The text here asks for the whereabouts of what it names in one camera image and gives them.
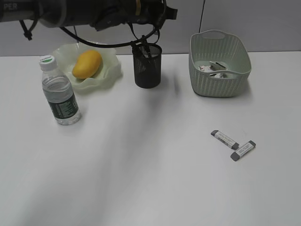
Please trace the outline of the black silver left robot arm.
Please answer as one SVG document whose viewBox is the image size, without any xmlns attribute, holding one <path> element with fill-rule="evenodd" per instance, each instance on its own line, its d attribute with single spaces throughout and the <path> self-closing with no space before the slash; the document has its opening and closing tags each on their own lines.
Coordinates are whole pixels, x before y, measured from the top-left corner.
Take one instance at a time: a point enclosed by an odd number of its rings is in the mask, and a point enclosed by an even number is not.
<svg viewBox="0 0 301 226">
<path fill-rule="evenodd" d="M 38 20 L 48 28 L 89 25 L 97 31 L 120 24 L 161 28 L 178 10 L 164 0 L 2 0 L 1 22 Z"/>
</svg>

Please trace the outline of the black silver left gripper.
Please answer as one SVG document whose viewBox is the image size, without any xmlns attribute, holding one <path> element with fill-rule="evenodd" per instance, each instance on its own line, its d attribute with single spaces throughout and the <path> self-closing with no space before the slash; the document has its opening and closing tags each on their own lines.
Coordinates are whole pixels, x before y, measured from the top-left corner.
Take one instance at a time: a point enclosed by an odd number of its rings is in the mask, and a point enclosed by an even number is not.
<svg viewBox="0 0 301 226">
<path fill-rule="evenodd" d="M 100 0 L 90 26 L 98 31 L 120 24 L 150 24 L 161 29 L 166 20 L 177 18 L 177 9 L 165 0 Z"/>
</svg>

